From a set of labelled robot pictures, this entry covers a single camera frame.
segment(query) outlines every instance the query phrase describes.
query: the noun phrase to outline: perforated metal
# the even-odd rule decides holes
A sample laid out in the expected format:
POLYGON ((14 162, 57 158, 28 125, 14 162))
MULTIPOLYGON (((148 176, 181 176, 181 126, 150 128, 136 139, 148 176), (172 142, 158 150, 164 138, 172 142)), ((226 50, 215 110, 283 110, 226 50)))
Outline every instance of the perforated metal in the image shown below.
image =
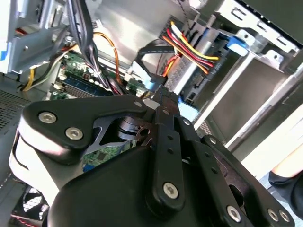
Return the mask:
POLYGON ((201 124, 200 128, 205 132, 205 135, 211 135, 212 134, 212 132, 210 131, 206 122, 203 122, 201 124))
POLYGON ((0 132, 20 115, 22 108, 28 103, 23 98, 0 90, 0 132))

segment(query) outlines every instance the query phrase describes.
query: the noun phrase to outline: bolt head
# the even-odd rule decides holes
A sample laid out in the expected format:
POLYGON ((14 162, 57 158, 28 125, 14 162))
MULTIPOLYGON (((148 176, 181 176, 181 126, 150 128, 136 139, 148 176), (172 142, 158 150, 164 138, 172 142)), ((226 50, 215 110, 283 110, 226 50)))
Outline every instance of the bolt head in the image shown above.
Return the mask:
POLYGON ((213 144, 216 144, 217 143, 217 141, 214 139, 214 138, 209 138, 209 140, 213 143, 213 144))
POLYGON ((189 121, 188 119, 186 119, 186 118, 183 119, 183 122, 184 122, 184 124, 186 124, 186 125, 190 125, 190 121, 189 121))
POLYGON ((279 210, 279 213, 280 213, 281 217, 284 219, 284 221, 290 222, 290 219, 289 219, 288 215, 285 212, 279 210))
POLYGON ((237 223, 239 223, 241 221, 241 215, 237 211, 237 209, 235 209, 233 206, 228 206, 226 209, 227 209, 228 215, 231 217, 232 220, 234 220, 237 223))
POLYGON ((52 124, 57 120, 56 116, 50 112, 42 112, 39 114, 38 118, 40 121, 46 124, 52 124))
POLYGON ((168 112, 167 110, 163 109, 163 112, 164 112, 165 114, 169 115, 169 112, 168 112))
POLYGON ((272 209, 267 209, 267 212, 274 221, 279 221, 278 215, 272 209))
POLYGON ((172 183, 166 182, 163 186, 164 193, 171 199, 176 199, 178 197, 178 190, 172 183))
POLYGON ((65 135, 71 140, 80 140, 83 137, 83 132, 78 128, 68 128, 65 135))
POLYGON ((139 103, 139 102, 137 102, 137 101, 135 101, 135 103, 134 103, 136 106, 138 106, 138 107, 142 107, 142 104, 141 103, 139 103))

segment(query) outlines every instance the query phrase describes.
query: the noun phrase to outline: red wire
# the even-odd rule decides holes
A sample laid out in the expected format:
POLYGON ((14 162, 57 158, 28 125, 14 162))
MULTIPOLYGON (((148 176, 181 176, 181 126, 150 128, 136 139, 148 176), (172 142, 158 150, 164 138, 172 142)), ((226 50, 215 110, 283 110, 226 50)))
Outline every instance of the red wire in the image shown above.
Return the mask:
POLYGON ((25 226, 29 226, 29 227, 37 227, 37 226, 34 226, 34 225, 31 225, 31 224, 28 224, 26 223, 25 221, 22 221, 21 219, 19 218, 16 218, 16 220, 18 220, 21 224, 25 225, 25 226))
POLYGON ((22 28, 17 28, 16 32, 19 33, 19 34, 21 34, 21 35, 26 35, 27 34, 27 32, 24 31, 22 28))
POLYGON ((167 70, 168 67, 169 67, 169 64, 171 64, 171 62, 172 62, 172 61, 175 61, 176 59, 177 59, 177 56, 173 56, 173 57, 171 57, 171 58, 169 59, 169 61, 167 62, 166 66, 165 66, 165 69, 164 69, 163 73, 166 72, 166 70, 167 70))
POLYGON ((181 43, 180 43, 180 41, 178 40, 178 39, 176 39, 173 35, 172 35, 172 33, 170 32, 170 30, 167 28, 166 29, 166 32, 167 32, 167 34, 169 35, 169 37, 173 40, 173 41, 175 41, 186 53, 188 53, 189 54, 189 56, 191 56, 192 58, 194 58, 196 61, 198 61, 198 62, 201 62, 201 63, 203 63, 203 64, 205 64, 205 65, 208 65, 208 66, 210 66, 210 67, 213 67, 214 65, 212 64, 212 63, 209 63, 209 62, 207 62, 207 61, 204 61, 204 60, 202 60, 202 59, 199 59, 199 58, 197 58, 195 55, 193 55, 192 54, 192 52, 190 52, 187 48, 185 48, 181 43))

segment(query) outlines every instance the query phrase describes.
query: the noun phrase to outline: fan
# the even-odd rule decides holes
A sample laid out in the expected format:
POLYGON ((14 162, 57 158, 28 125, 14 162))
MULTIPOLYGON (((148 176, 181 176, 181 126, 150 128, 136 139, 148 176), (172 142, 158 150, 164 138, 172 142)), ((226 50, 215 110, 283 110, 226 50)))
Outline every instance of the fan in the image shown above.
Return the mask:
POLYGON ((43 195, 35 188, 28 186, 12 211, 12 217, 42 222, 48 208, 43 195))

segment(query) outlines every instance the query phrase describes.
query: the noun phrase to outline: motherboard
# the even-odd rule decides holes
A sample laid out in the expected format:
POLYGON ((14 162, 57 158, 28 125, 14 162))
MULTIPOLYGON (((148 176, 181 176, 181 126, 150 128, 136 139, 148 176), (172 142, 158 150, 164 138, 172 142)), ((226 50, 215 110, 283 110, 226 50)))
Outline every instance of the motherboard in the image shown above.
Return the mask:
MULTIPOLYGON (((108 75, 115 78, 115 73, 108 70, 108 75)), ((138 84, 128 83, 126 89, 134 95, 143 94, 144 88, 138 84)), ((76 53, 68 53, 63 58, 55 83, 51 90, 50 100, 89 98, 112 95, 105 90, 93 71, 87 66, 85 61, 76 53)), ((106 147, 83 158, 83 171, 87 172, 94 167, 105 163, 111 158, 121 154, 135 145, 135 141, 125 141, 122 146, 106 147)))
MULTIPOLYGON (((113 69, 104 67, 108 77, 115 78, 113 69)), ((130 94, 142 96, 147 90, 138 81, 128 81, 125 85, 130 94)), ((89 98, 110 96, 112 92, 103 88, 94 71, 83 58, 70 52, 62 59, 58 75, 53 85, 52 100, 66 98, 89 98)))

